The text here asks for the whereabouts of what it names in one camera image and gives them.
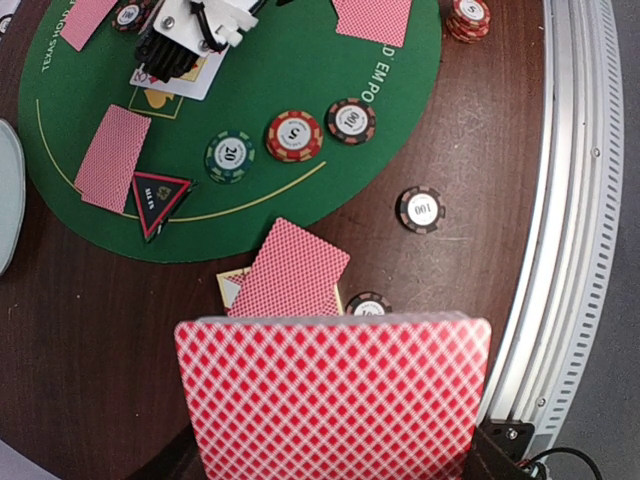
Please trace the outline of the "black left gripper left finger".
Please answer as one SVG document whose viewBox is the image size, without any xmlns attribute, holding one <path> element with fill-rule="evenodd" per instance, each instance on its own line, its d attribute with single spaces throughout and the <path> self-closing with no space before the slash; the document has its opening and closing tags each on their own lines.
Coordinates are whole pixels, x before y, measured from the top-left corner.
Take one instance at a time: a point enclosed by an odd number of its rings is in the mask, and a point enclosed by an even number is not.
<svg viewBox="0 0 640 480">
<path fill-rule="evenodd" d="M 204 468 L 191 425 L 185 426 L 161 451 L 127 480 L 204 479 Z"/>
</svg>

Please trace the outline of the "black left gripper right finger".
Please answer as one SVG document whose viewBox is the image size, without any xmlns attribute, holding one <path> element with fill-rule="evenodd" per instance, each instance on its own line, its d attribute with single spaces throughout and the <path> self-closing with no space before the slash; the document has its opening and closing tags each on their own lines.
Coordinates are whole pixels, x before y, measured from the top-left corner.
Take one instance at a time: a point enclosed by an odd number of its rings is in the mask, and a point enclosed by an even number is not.
<svg viewBox="0 0 640 480">
<path fill-rule="evenodd" d="M 467 478 L 544 479 L 545 470 L 529 465 L 524 453 L 534 434 L 532 424 L 481 424 L 467 455 Z"/>
</svg>

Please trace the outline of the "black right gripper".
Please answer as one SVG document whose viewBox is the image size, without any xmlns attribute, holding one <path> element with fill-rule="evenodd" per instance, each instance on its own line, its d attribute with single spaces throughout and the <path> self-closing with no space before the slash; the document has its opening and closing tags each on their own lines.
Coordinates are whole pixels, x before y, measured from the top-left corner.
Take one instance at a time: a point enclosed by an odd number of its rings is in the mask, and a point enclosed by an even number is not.
<svg viewBox="0 0 640 480">
<path fill-rule="evenodd" d="M 200 57 L 207 57 L 210 53 L 222 53 L 231 47 L 227 46 L 224 51 L 205 51 L 203 55 L 199 55 L 155 32 L 151 21 L 159 10 L 160 2 L 157 2 L 144 23 L 135 47 L 135 58 L 140 62 L 143 72 L 168 82 L 189 72 Z"/>
</svg>

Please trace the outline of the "brown chips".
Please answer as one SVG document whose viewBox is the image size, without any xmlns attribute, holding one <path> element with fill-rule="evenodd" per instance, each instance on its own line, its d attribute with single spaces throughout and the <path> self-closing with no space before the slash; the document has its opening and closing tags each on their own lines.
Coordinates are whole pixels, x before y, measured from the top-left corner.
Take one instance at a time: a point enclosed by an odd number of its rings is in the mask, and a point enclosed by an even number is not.
<svg viewBox="0 0 640 480">
<path fill-rule="evenodd" d="M 137 32 L 146 22 L 151 12 L 151 3 L 143 0 L 130 0 L 116 9 L 111 25 L 119 32 Z"/>
<path fill-rule="evenodd" d="M 358 98 L 344 98 L 334 102 L 325 115 L 331 135 L 349 146 L 370 141 L 377 128 L 375 110 Z"/>
</svg>

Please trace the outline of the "green chips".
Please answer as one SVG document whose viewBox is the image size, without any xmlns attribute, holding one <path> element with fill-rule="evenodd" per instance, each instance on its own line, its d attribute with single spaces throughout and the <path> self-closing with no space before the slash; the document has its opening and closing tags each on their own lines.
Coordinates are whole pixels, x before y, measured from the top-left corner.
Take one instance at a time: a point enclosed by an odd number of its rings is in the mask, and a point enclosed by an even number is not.
<svg viewBox="0 0 640 480">
<path fill-rule="evenodd" d="M 208 176 L 221 184 L 242 180 L 253 166 L 256 149 L 251 137 L 241 130 L 224 130 L 211 138 L 204 153 Z"/>
</svg>

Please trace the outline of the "black triangular dealer button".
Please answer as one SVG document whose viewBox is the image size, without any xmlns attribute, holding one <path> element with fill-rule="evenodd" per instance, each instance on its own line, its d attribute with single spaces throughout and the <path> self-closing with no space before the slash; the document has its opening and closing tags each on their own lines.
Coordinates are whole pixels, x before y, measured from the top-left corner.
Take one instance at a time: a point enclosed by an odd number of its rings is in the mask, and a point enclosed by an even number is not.
<svg viewBox="0 0 640 480">
<path fill-rule="evenodd" d="M 132 192 L 143 237 L 147 243 L 161 233 L 164 225 L 197 186 L 194 180 L 135 171 Z"/>
</svg>

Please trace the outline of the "red chips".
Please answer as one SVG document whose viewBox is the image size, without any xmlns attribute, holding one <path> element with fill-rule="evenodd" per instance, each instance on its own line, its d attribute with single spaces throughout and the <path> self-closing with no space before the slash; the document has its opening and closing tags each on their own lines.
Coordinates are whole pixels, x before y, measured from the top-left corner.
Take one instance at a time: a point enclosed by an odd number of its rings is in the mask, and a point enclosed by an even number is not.
<svg viewBox="0 0 640 480">
<path fill-rule="evenodd" d="M 313 159 L 322 149 L 324 133 L 308 112 L 287 110 L 275 117 L 268 127 L 265 144 L 269 152 L 285 163 Z"/>
</svg>

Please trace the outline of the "red-backed playing card deck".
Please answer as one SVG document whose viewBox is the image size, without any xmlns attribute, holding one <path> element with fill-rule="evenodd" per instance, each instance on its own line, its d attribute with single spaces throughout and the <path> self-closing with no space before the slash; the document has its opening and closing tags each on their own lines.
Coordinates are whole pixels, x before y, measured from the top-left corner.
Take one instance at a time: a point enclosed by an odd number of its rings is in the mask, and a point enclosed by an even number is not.
<svg viewBox="0 0 640 480">
<path fill-rule="evenodd" d="M 209 318 L 174 331 L 210 479 L 458 479 L 490 324 L 458 313 Z"/>
</svg>

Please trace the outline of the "single brown chip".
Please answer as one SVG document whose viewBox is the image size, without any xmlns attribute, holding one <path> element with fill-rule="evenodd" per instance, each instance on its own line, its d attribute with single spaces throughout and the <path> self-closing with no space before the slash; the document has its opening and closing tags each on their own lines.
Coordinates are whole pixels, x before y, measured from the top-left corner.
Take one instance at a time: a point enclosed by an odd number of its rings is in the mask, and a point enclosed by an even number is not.
<svg viewBox="0 0 640 480">
<path fill-rule="evenodd" d="M 361 292 L 347 304 L 345 313 L 354 316 L 381 316 L 392 312 L 391 303 L 376 292 Z"/>
</svg>

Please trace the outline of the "brown poker chip stack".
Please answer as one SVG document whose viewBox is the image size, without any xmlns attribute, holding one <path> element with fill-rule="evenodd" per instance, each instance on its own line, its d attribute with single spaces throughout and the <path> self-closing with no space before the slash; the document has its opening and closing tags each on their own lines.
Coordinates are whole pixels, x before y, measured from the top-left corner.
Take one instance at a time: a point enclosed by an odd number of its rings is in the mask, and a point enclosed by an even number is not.
<svg viewBox="0 0 640 480">
<path fill-rule="evenodd" d="M 427 235 L 438 229 L 438 223 L 446 216 L 446 207 L 441 203 L 440 193 L 436 189 L 417 185 L 399 195 L 396 215 L 408 230 Z"/>
</svg>

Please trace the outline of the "red poker chip stack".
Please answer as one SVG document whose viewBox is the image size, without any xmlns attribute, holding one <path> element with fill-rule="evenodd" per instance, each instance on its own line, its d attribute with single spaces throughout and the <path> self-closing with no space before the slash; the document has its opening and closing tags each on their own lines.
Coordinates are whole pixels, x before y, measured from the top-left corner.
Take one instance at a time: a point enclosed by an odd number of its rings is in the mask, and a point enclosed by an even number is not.
<svg viewBox="0 0 640 480">
<path fill-rule="evenodd" d="M 490 21 L 491 13 L 484 1 L 454 0 L 445 25 L 455 39 L 473 44 L 489 34 Z"/>
</svg>

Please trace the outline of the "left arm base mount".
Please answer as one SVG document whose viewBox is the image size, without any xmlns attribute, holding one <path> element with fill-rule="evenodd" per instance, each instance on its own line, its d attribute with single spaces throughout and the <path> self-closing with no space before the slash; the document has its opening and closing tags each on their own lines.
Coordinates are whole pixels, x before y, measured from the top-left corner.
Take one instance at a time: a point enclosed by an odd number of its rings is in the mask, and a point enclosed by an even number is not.
<svg viewBox="0 0 640 480">
<path fill-rule="evenodd" d="M 566 454 L 581 460 L 594 479 L 603 479 L 592 458 L 572 447 L 553 447 L 525 458 L 534 433 L 535 427 L 530 423 L 484 421 L 474 433 L 463 478 L 551 479 L 544 461 L 554 454 Z"/>
</svg>

